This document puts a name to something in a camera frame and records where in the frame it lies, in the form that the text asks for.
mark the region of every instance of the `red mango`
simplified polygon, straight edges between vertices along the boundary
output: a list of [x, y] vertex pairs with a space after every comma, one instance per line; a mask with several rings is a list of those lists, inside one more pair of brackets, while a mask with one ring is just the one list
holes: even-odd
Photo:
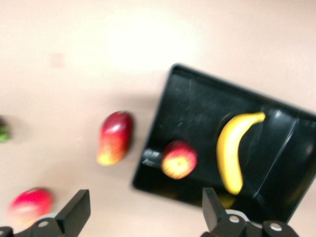
[[31, 189], [21, 193], [8, 206], [8, 223], [18, 229], [26, 229], [41, 216], [51, 212], [52, 194], [47, 189]]
[[132, 127], [132, 116], [126, 111], [115, 112], [105, 119], [99, 134], [99, 164], [115, 164], [126, 156]]

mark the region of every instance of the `metal screw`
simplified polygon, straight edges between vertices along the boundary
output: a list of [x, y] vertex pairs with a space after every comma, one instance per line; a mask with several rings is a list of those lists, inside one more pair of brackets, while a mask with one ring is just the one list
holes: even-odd
[[44, 227], [44, 226], [47, 226], [48, 225], [48, 221], [42, 221], [38, 224], [38, 227]]
[[230, 216], [230, 217], [229, 217], [229, 220], [230, 220], [231, 222], [233, 222], [233, 223], [238, 223], [238, 222], [239, 222], [239, 218], [236, 217], [236, 216]]
[[271, 223], [270, 228], [274, 231], [282, 231], [282, 227], [277, 223]]

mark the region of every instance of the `red apple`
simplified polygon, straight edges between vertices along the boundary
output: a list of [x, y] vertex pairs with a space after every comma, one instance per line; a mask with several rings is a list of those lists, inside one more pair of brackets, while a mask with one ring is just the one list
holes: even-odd
[[50, 213], [52, 203], [52, 194], [46, 189], [23, 192], [7, 208], [8, 223], [15, 229], [26, 229], [41, 216]]
[[115, 164], [126, 156], [132, 127], [132, 116], [126, 111], [115, 112], [105, 119], [99, 134], [99, 164]]
[[196, 151], [186, 142], [176, 140], [163, 150], [161, 169], [173, 179], [182, 179], [194, 170], [198, 162]]

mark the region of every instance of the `black tray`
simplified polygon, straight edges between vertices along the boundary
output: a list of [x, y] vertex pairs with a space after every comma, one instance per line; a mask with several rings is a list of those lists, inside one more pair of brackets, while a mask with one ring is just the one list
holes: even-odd
[[[216, 142], [235, 115], [263, 111], [239, 146], [244, 185], [237, 196], [224, 189], [216, 162]], [[161, 152], [184, 140], [198, 154], [196, 168], [173, 180], [161, 171]], [[257, 223], [288, 222], [316, 173], [316, 116], [202, 74], [174, 65], [144, 147], [135, 188], [201, 206], [202, 188], [212, 187], [228, 209]]]

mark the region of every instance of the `banana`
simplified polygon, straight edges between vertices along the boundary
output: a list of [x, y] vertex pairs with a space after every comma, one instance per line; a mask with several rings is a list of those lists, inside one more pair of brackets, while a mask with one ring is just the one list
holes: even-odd
[[240, 140], [252, 125], [263, 122], [265, 117], [264, 112], [237, 115], [219, 135], [216, 145], [217, 165], [225, 189], [233, 195], [237, 195], [243, 186], [238, 158]]

